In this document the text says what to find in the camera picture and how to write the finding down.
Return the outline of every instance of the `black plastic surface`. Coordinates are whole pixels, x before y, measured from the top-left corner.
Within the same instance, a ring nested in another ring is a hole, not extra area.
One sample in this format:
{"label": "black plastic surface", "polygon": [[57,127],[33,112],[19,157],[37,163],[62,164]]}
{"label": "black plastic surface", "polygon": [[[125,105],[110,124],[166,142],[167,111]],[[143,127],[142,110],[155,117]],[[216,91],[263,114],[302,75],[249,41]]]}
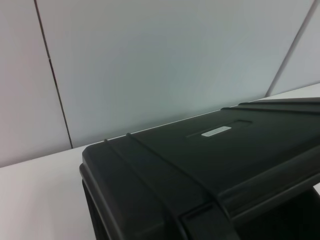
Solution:
{"label": "black plastic surface", "polygon": [[80,172],[112,240],[238,239],[234,226],[320,182],[319,110],[314,98],[223,108],[91,145]]}

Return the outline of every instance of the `black plastic case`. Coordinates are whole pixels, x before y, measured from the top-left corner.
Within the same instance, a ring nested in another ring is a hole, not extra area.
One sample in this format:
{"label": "black plastic case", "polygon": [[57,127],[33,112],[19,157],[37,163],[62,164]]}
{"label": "black plastic case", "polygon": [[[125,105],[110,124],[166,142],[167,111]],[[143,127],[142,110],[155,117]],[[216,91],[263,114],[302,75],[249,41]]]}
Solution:
{"label": "black plastic case", "polygon": [[97,240],[320,239],[320,100],[262,100],[87,147]]}

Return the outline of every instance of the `white tabletop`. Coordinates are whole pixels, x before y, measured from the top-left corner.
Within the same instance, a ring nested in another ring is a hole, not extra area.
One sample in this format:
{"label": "white tabletop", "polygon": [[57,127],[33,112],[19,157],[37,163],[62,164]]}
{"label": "white tabletop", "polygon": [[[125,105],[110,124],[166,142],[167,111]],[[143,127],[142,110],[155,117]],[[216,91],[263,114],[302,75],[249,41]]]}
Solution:
{"label": "white tabletop", "polygon": [[[266,99],[316,97],[320,84]],[[0,168],[0,240],[96,239],[79,173],[85,147]]]}

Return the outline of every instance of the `white wall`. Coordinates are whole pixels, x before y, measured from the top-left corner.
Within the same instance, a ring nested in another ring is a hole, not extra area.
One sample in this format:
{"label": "white wall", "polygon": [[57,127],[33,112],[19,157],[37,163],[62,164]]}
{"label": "white wall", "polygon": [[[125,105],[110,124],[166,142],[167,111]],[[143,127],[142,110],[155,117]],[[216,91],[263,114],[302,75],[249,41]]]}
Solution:
{"label": "white wall", "polygon": [[312,0],[38,0],[74,146],[262,98]]}
{"label": "white wall", "polygon": [[33,1],[0,1],[0,167],[70,148]]}
{"label": "white wall", "polygon": [[299,42],[276,82],[271,95],[320,83],[320,6],[306,26]]}

